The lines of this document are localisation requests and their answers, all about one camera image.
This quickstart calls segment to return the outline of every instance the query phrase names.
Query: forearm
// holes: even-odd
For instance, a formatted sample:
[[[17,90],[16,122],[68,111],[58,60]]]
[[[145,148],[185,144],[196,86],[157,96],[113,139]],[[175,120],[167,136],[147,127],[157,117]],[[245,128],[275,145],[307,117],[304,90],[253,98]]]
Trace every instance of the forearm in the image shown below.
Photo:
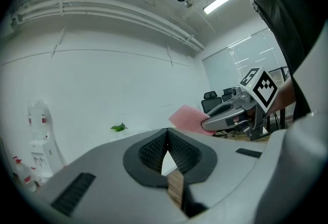
[[[289,77],[286,82],[280,87],[279,93],[269,109],[268,115],[279,111],[296,101],[293,82]]]

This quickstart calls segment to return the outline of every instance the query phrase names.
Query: wooden floor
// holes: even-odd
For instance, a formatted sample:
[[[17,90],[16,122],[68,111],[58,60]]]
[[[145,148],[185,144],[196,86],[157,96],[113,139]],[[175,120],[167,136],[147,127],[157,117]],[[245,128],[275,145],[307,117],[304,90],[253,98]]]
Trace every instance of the wooden floor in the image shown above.
[[[259,140],[256,140],[254,142],[268,142],[270,136],[261,138]],[[246,141],[249,142],[250,139],[242,134],[242,133],[236,133],[235,136],[233,134],[228,134],[227,139],[235,140],[235,141]],[[169,188],[168,188],[168,194],[170,198],[173,200],[173,202],[176,204],[177,207],[181,208],[181,202],[182,202],[182,192],[183,192],[183,175],[180,173],[178,169],[172,171],[170,174],[167,175],[168,182],[169,182]]]

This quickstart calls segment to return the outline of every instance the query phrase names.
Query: white cube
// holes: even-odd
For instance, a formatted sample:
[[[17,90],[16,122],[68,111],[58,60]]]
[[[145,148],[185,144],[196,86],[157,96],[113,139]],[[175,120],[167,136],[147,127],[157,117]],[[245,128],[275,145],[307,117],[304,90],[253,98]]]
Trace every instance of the white cube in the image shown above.
[[[239,83],[255,99],[264,113],[267,113],[278,94],[278,86],[264,67],[252,68]]]

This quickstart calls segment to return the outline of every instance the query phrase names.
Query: green plant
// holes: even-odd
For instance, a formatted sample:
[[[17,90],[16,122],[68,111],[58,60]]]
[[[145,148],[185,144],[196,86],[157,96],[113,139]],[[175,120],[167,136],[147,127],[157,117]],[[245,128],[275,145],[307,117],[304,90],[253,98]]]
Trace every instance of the green plant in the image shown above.
[[[113,126],[111,129],[115,130],[115,132],[123,131],[124,129],[127,129],[127,127],[122,123],[120,126]]]

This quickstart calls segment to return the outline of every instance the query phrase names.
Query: bottle label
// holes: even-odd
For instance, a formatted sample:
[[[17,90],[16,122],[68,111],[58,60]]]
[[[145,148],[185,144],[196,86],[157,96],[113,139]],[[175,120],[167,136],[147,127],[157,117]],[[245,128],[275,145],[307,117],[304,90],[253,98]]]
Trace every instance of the bottle label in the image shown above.
[[[24,179],[24,182],[25,182],[26,185],[32,183],[32,178],[31,178],[31,176],[28,176],[27,178],[25,178],[25,179]]]

